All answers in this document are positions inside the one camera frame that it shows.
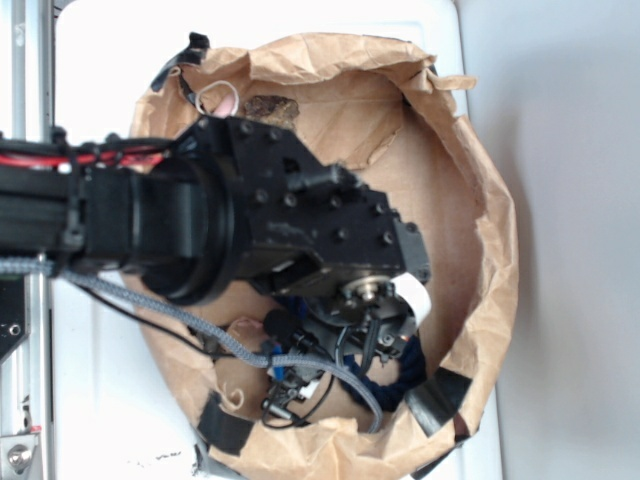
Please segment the wall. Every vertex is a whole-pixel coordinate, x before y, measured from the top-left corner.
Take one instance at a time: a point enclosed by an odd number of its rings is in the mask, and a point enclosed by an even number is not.
[[[505,478],[638,478],[640,2],[457,5],[471,119],[519,215]]]

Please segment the white roller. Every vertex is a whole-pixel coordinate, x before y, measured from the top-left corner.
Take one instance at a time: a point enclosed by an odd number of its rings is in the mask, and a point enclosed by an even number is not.
[[[413,311],[416,328],[418,328],[431,311],[431,297],[429,296],[429,292],[427,292],[424,285],[410,273],[403,273],[395,277],[391,280],[391,283],[396,287],[396,295],[407,302]]]

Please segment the metal rail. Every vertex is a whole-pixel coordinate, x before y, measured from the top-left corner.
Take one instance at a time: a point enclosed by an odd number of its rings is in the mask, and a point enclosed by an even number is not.
[[[0,130],[10,138],[48,138],[53,0],[0,0],[0,72]],[[49,284],[41,275],[27,277],[24,294],[28,335],[0,365],[0,479],[53,480]]]

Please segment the black clamp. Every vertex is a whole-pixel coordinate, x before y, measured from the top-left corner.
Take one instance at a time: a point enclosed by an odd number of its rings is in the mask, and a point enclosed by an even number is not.
[[[57,276],[66,267],[73,252],[80,250],[84,246],[85,229],[81,222],[80,212],[80,164],[76,152],[67,143],[67,132],[61,127],[53,127],[51,130],[51,141],[58,147],[60,155],[69,159],[71,172],[69,172],[68,198],[67,198],[67,224],[61,234],[61,244],[64,253],[61,253],[55,260],[53,276]]]

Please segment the metal bracket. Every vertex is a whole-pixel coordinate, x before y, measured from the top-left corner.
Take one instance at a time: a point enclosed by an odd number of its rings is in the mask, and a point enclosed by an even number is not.
[[[0,279],[0,363],[27,337],[24,280]]]
[[[0,437],[0,480],[27,480],[31,466],[39,459],[37,433]]]

